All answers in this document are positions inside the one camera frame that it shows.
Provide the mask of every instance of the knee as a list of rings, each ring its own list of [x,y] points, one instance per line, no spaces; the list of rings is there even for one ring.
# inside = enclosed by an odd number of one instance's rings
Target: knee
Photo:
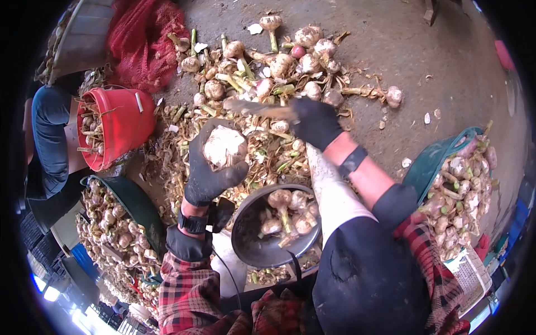
[[[64,114],[69,118],[71,97],[67,92],[51,86],[43,86],[35,92],[32,101],[32,119],[51,124],[63,123]]]

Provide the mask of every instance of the sack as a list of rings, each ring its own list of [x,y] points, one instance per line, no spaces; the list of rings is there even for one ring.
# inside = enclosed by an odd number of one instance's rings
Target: sack
[[[116,0],[107,36],[113,57],[110,83],[154,93],[169,83],[177,68],[168,33],[190,34],[184,14],[169,0]]]

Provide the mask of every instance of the plaid shirt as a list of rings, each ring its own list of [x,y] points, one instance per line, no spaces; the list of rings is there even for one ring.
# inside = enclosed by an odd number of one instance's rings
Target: plaid shirt
[[[440,261],[437,246],[420,213],[412,214],[395,230],[395,239],[409,242],[428,286],[431,313],[428,334],[467,334],[470,324],[458,319],[463,291]],[[158,323],[162,335],[181,334],[274,334],[300,333],[303,301],[285,290],[280,297],[267,291],[252,304],[252,314],[236,310],[223,315],[219,309],[220,276],[209,259],[185,262],[171,252],[164,256],[161,274]]]

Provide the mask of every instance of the knife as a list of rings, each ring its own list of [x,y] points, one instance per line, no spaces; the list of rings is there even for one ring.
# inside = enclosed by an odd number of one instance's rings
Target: knife
[[[298,119],[296,113],[292,111],[292,107],[281,107],[259,102],[228,100],[224,103],[224,108],[241,113],[257,114],[266,117],[277,117],[291,121]]]

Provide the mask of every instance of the concrete floor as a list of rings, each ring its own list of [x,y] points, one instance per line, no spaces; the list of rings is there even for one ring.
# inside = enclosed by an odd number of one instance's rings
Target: concrete floor
[[[250,35],[246,27],[258,22],[265,10],[277,11],[284,25],[277,30],[280,41],[285,35],[308,24],[322,27],[325,35],[351,31],[339,47],[336,58],[345,66],[369,68],[369,73],[383,75],[382,87],[399,86],[405,94],[398,110],[386,109],[384,130],[378,123],[384,113],[378,101],[351,96],[345,105],[353,109],[353,120],[345,119],[357,142],[366,147],[374,160],[393,178],[401,169],[404,157],[414,159],[428,144],[460,133],[469,126],[485,127],[494,120],[490,134],[498,156],[493,177],[501,181],[494,193],[490,212],[481,220],[482,231],[502,231],[517,197],[523,177],[529,128],[522,103],[510,116],[506,82],[495,53],[494,40],[499,39],[484,16],[471,1],[459,7],[440,1],[432,27],[422,16],[422,0],[188,0],[180,6],[185,24],[197,29],[199,42],[215,46],[225,33],[229,40],[241,40],[246,47],[268,52],[266,32]],[[357,74],[351,76],[353,87],[373,82]],[[168,88],[155,94],[166,98],[168,105],[191,103],[197,86],[189,74],[174,77]],[[433,116],[441,110],[441,119]],[[426,113],[432,115],[425,125]],[[150,186],[138,177],[139,168],[129,167],[129,175],[163,201],[161,188]]]

